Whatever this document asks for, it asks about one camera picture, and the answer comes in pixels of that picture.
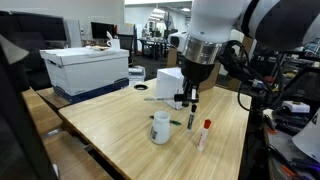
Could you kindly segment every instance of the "white cup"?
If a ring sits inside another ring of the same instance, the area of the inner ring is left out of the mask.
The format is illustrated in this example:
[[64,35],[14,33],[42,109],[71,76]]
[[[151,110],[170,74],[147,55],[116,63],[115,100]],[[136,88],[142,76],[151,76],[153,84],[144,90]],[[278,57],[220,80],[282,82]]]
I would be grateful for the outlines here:
[[107,45],[112,49],[120,49],[120,40],[119,39],[110,39],[107,41]]
[[164,111],[154,113],[150,138],[155,144],[164,144],[170,138],[170,115]]

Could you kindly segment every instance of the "cardboard box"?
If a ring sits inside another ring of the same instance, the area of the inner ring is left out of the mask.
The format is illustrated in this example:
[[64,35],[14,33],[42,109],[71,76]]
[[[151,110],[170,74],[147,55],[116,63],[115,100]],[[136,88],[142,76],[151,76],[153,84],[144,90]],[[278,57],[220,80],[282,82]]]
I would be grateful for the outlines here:
[[[156,97],[173,97],[175,94],[182,94],[183,79],[181,69],[178,67],[159,69]],[[174,100],[165,100],[164,102],[177,110],[183,108],[182,102],[174,102]]]
[[[167,62],[168,68],[176,67],[177,53],[178,53],[177,49],[175,49],[175,48],[169,49],[168,62]],[[200,84],[199,92],[213,88],[213,86],[216,84],[216,80],[217,80],[217,77],[219,74],[220,66],[221,66],[220,63],[216,63],[209,78]]]

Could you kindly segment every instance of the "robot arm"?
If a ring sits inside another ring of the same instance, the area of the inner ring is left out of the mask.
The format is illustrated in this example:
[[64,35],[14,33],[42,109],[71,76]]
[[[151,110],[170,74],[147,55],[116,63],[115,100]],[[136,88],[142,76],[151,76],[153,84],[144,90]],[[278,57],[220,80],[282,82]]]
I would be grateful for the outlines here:
[[185,57],[185,106],[198,102],[199,84],[210,76],[217,59],[229,65],[233,28],[272,50],[299,47],[320,34],[319,0],[194,0],[191,12],[187,33],[169,36]]

